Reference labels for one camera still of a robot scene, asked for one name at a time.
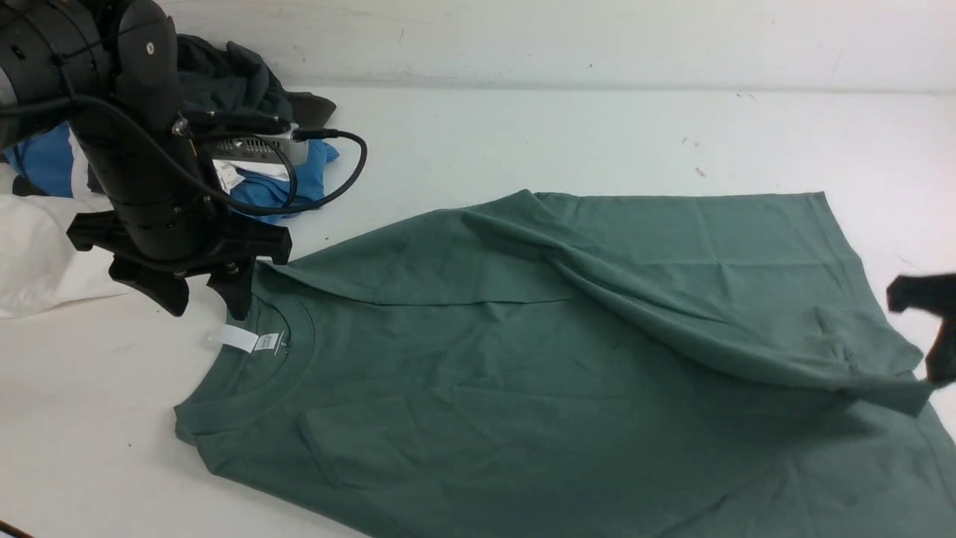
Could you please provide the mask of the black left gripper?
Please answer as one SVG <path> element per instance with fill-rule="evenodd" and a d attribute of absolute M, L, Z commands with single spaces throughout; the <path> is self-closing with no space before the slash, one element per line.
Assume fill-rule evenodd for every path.
<path fill-rule="evenodd" d="M 113 254 L 110 278 L 177 318 L 187 309 L 189 286 L 174 273 L 212 271 L 206 286 L 222 297 L 232 319 L 243 321 L 252 307 L 253 259 L 286 265 L 291 254 L 287 229 L 232 211 L 148 224 L 124 221 L 115 211 L 83 212 L 67 236 L 78 250 Z"/>

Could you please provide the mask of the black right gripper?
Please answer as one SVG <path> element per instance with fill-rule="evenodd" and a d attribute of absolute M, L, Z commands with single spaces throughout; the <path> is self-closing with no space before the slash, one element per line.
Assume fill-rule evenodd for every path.
<path fill-rule="evenodd" d="M 896 276 L 887 287 L 887 308 L 894 313 L 918 309 L 941 320 L 926 354 L 926 381 L 947 387 L 955 381 L 955 273 Z"/>

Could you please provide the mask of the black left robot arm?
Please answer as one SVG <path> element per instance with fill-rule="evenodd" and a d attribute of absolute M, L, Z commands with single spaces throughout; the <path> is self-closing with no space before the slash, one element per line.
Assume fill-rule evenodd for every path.
<path fill-rule="evenodd" d="M 112 256 L 109 276 L 180 317 L 205 275 L 229 316 L 252 309 L 259 258 L 289 232 L 233 210 L 205 143 L 181 115 L 173 20 L 153 1 L 4 1 L 2 147 L 66 123 L 109 202 L 66 231 Z"/>

